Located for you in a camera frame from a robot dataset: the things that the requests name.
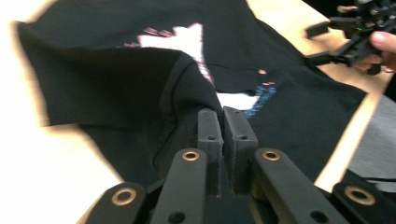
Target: human hand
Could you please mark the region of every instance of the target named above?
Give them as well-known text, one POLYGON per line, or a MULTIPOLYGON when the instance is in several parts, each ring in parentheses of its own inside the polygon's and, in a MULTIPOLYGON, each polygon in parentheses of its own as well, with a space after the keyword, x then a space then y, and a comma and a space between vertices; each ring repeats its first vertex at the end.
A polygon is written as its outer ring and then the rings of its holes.
POLYGON ((371 34, 370 43, 373 47, 382 51, 381 56, 370 55, 357 63, 356 66, 369 69, 373 63, 382 63, 387 68, 396 70, 396 35, 376 31, 371 34))

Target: gray cloth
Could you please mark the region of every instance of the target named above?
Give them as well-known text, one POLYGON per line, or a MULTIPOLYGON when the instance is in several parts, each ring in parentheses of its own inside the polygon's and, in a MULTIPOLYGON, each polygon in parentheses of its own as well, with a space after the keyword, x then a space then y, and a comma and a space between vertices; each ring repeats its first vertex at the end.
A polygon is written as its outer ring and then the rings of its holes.
MULTIPOLYGON (((383 96, 364 134, 349 170, 361 177, 396 178, 396 104, 383 96)), ((386 192, 395 182, 371 181, 386 192)))

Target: wooden table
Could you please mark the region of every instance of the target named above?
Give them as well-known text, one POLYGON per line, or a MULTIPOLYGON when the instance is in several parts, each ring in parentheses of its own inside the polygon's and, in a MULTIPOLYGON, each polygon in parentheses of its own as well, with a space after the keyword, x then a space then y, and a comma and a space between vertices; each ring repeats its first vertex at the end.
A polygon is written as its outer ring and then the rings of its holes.
MULTIPOLYGON (((34 21, 52 2, 14 0, 0 6, 2 29, 6 28, 0 33, 0 223, 75 223, 103 191, 122 182, 94 142, 78 128, 44 126, 45 103, 12 21, 34 21)), ((303 54, 334 50, 346 42, 339 31, 306 39, 304 28, 326 18, 303 1, 248 2, 257 18, 273 26, 303 54)), ((342 64, 320 69, 335 80, 369 92, 315 183, 331 190, 357 148, 390 74, 370 77, 342 64)))

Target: black mechanical bracket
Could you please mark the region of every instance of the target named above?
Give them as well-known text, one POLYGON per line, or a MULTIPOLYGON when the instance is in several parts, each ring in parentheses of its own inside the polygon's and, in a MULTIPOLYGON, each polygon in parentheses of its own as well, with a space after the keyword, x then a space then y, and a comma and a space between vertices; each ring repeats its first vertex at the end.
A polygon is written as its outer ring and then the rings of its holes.
MULTIPOLYGON (((332 29, 344 31, 350 39, 334 53, 328 51, 306 56, 310 66, 326 63, 344 63, 353 66, 371 54, 381 52, 370 44, 370 35, 374 31, 396 34, 396 4, 389 0, 355 0, 356 7, 339 7, 339 17, 332 17, 306 29, 307 38, 322 35, 332 29)), ((381 64, 374 64, 368 75, 381 72, 381 64)))
POLYGON ((216 113, 204 109, 198 116, 200 149, 180 150, 165 180, 147 189, 121 183, 107 190, 86 223, 205 223, 206 196, 217 195, 221 200, 221 160, 233 193, 251 195, 250 209, 256 223, 396 223, 396 205, 373 185, 357 178, 339 183, 332 193, 325 194, 286 154, 259 148, 241 111, 224 108, 224 152, 216 113), (268 211, 262 210, 264 204, 275 214, 269 217, 268 211))

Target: blue print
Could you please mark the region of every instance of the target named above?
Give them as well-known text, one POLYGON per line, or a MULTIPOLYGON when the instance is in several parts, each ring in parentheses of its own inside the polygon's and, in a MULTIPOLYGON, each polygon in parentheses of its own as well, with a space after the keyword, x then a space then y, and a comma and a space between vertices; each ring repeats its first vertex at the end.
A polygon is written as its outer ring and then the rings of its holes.
POLYGON ((245 116, 248 119, 251 119, 254 115, 256 115, 257 111, 259 111, 259 109, 262 108, 265 103, 267 103, 268 100, 270 100, 275 94, 275 87, 266 89, 264 86, 258 86, 256 90, 256 96, 260 96, 260 98, 251 109, 245 110, 245 116))

